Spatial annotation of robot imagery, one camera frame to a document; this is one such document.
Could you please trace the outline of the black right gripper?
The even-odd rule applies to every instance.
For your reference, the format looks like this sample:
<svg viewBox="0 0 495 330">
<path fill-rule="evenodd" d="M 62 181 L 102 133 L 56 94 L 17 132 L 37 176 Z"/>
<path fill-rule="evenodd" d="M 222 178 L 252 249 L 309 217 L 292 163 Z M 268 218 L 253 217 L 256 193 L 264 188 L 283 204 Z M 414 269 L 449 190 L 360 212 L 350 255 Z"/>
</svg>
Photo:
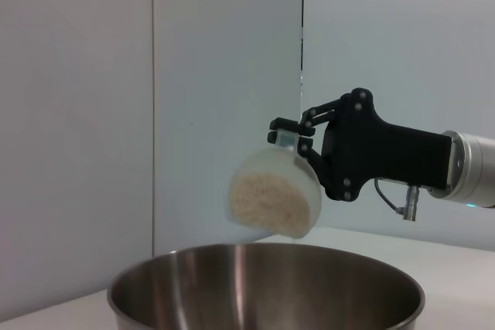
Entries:
<svg viewBox="0 0 495 330">
<path fill-rule="evenodd" d="M 324 123 L 320 155 L 308 137 Z M 387 123 L 377 115 L 369 90 L 357 88 L 311 107 L 299 121 L 277 117 L 270 130 L 268 143 L 294 156 L 294 165 L 336 201 L 354 201 L 371 179 L 433 189 L 447 186 L 452 139 Z"/>
</svg>

